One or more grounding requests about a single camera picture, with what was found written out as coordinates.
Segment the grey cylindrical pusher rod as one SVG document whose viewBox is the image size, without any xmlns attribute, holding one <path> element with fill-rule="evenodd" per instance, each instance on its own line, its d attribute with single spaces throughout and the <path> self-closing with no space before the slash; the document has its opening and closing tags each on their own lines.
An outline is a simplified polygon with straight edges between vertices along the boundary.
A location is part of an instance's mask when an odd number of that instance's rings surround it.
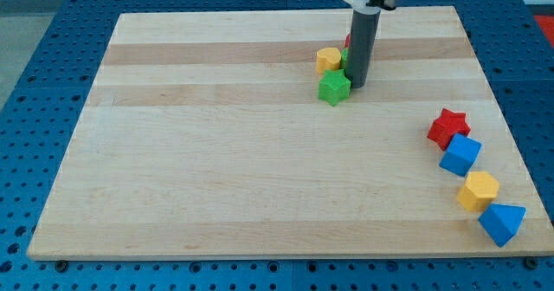
<svg viewBox="0 0 554 291">
<path fill-rule="evenodd" d="M 366 82 L 379 17 L 379 8 L 353 10 L 345 64 L 345 76 L 351 81 L 351 88 L 361 88 Z"/>
</svg>

